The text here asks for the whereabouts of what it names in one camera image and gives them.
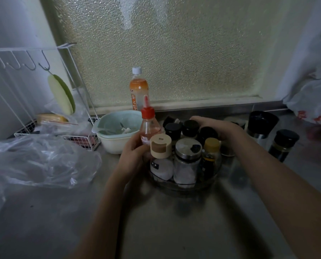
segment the forearm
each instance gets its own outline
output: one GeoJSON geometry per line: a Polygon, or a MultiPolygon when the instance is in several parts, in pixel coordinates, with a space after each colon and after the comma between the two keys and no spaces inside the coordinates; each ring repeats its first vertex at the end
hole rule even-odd
{"type": "Polygon", "coordinates": [[[299,258],[321,258],[321,193],[235,126],[229,141],[299,258]]]}
{"type": "Polygon", "coordinates": [[[108,179],[94,222],[78,246],[74,258],[115,258],[118,226],[125,183],[108,179]]]}

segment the frosted glass window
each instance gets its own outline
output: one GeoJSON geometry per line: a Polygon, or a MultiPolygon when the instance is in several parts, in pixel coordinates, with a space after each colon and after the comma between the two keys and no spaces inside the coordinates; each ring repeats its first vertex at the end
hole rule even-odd
{"type": "Polygon", "coordinates": [[[281,0],[53,0],[96,106],[131,104],[139,65],[152,101],[254,96],[281,0]]]}

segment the hand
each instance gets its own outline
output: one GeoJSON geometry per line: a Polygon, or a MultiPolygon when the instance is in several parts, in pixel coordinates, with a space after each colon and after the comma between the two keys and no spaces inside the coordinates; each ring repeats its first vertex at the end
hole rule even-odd
{"type": "Polygon", "coordinates": [[[215,120],[211,118],[201,117],[201,116],[192,116],[191,120],[197,121],[200,127],[210,126],[214,130],[217,131],[219,140],[226,140],[228,139],[233,131],[238,129],[238,125],[228,122],[228,121],[221,121],[215,120]]]}
{"type": "Polygon", "coordinates": [[[150,150],[150,146],[141,143],[140,132],[133,135],[124,146],[113,174],[127,184],[133,175],[138,172],[138,166],[142,162],[142,155],[148,150],[150,150]]]}

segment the light green hanging scrubber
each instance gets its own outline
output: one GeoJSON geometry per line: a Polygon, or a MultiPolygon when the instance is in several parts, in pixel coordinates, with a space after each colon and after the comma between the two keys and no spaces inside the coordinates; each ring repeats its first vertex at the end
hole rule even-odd
{"type": "Polygon", "coordinates": [[[75,113],[75,102],[71,91],[59,76],[49,73],[48,84],[56,102],[64,114],[72,115],[75,113]]]}

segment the small bottle with yellow cap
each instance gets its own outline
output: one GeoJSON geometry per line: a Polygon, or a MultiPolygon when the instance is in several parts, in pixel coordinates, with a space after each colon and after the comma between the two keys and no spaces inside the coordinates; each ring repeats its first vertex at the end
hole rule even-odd
{"type": "Polygon", "coordinates": [[[200,181],[203,182],[210,179],[217,172],[217,163],[221,160],[219,149],[220,141],[218,139],[210,137],[205,140],[200,164],[201,171],[198,176],[200,181]]]}
{"type": "Polygon", "coordinates": [[[174,175],[172,160],[171,137],[166,134],[156,134],[150,139],[151,160],[150,170],[156,181],[167,181],[174,175]]]}

